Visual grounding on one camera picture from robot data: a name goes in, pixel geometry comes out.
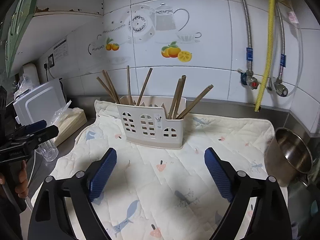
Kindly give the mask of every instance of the utensil caddy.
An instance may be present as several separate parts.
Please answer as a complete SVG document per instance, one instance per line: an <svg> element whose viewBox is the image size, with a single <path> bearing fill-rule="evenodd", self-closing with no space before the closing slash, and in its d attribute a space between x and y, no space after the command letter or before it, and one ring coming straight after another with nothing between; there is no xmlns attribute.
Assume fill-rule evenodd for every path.
<svg viewBox="0 0 320 240"><path fill-rule="evenodd" d="M124 104L117 104L127 141L139 145L165 149L181 149L184 119L166 118L173 97L132 96L134 106L129 106L128 96L121 98ZM186 108L186 99L181 98L178 115Z"/></svg>

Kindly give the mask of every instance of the cabinet door handle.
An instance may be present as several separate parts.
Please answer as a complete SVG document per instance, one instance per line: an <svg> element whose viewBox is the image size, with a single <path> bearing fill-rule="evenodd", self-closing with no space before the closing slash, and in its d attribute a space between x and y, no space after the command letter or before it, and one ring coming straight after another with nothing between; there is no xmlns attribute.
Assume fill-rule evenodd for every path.
<svg viewBox="0 0 320 240"><path fill-rule="evenodd" d="M7 46L8 46L8 40L5 42L5 46L4 46L5 60L8 60Z"/></svg>
<svg viewBox="0 0 320 240"><path fill-rule="evenodd" d="M17 13L14 13L11 17L11 24L10 24L10 35L13 36L14 32L12 32L12 23L14 22L14 17L17 15Z"/></svg>

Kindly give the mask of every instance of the yellow hose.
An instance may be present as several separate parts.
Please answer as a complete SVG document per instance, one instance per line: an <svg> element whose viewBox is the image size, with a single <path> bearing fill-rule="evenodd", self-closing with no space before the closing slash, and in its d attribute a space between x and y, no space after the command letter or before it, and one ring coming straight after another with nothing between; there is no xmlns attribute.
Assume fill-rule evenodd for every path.
<svg viewBox="0 0 320 240"><path fill-rule="evenodd" d="M272 64L274 9L275 9L275 0L269 0L267 60L266 60L266 68L264 69L263 78L262 78L260 88L259 88L259 93L257 96L256 105L254 107L255 112L260 111L263 92L266 89L270 68Z"/></svg>

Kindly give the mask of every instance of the rust stain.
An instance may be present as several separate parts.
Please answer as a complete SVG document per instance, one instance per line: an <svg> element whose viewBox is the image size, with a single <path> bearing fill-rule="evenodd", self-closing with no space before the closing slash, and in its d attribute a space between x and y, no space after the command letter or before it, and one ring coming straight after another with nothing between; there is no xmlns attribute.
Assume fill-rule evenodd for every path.
<svg viewBox="0 0 320 240"><path fill-rule="evenodd" d="M36 7L36 13L38 13L38 12L48 12L48 11L49 11L49 7L45 8L43 10L39 9L38 7Z"/></svg>

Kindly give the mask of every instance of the chopstick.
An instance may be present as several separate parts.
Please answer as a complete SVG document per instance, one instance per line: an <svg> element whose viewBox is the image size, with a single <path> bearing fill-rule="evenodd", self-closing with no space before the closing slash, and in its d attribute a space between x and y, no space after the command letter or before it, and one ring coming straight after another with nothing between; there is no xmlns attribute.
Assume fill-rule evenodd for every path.
<svg viewBox="0 0 320 240"><path fill-rule="evenodd" d="M107 93L111 96L111 98L116 101L111 93L111 91L109 90L109 88L106 86L106 84L101 80L101 78L97 77L97 80L99 81L99 83L103 86L103 88L107 91Z"/></svg>
<svg viewBox="0 0 320 240"><path fill-rule="evenodd" d="M182 78L179 78L178 79L178 83L177 83L177 87L176 87L176 91L174 92L174 96L173 96L173 99L172 99L170 111L169 111L169 114L168 114L168 119L171 119L171 117L172 117L172 113L173 113L173 110L174 110L174 106L176 105L176 101L177 101L177 97L178 97L178 93L179 93L179 89L180 89L181 83L182 83Z"/></svg>
<svg viewBox="0 0 320 240"><path fill-rule="evenodd" d="M141 99L142 99L144 90L146 89L146 86L147 86L149 77L150 77L150 75L151 75L151 72L152 72L152 68L149 68L149 72L148 72L148 74L147 74L147 76L146 76L146 80L144 81L144 84L143 84L142 89L141 89L141 93L140 93L140 96L139 96L139 99L138 99L138 102L137 102L137 106L140 105L140 102L141 102Z"/></svg>
<svg viewBox="0 0 320 240"><path fill-rule="evenodd" d="M195 100L191 102L191 104L186 108L185 110L182 111L181 114L177 117L177 119L182 119L186 116L187 113L191 111L191 109L213 88L213 85L210 85L206 87L199 96L196 97Z"/></svg>
<svg viewBox="0 0 320 240"><path fill-rule="evenodd" d="M102 74L103 74L103 76L104 76L104 78L105 78L105 80L107 82L107 85L110 87L110 92L112 93L116 103L120 104L119 96L118 96L118 94L116 92L115 87L113 86L113 83L112 83L112 81L111 81L111 79L110 79L110 77L108 75L108 72L105 71L105 70L102 70Z"/></svg>
<svg viewBox="0 0 320 240"><path fill-rule="evenodd" d="M130 68L127 65L127 83L128 83L128 98L129 98L129 106L133 106L133 100L131 96L131 87L130 87Z"/></svg>
<svg viewBox="0 0 320 240"><path fill-rule="evenodd" d="M177 113L178 113L178 109L179 109L179 105L180 105L180 101L181 101L183 88L184 88L184 84L186 82L186 77L187 77L186 75L182 75L182 77L181 77L182 82L181 82L181 85L180 85L180 88L179 88L179 93L178 93L178 96L177 96L176 106L174 108L172 119L176 119L176 116L177 116Z"/></svg>

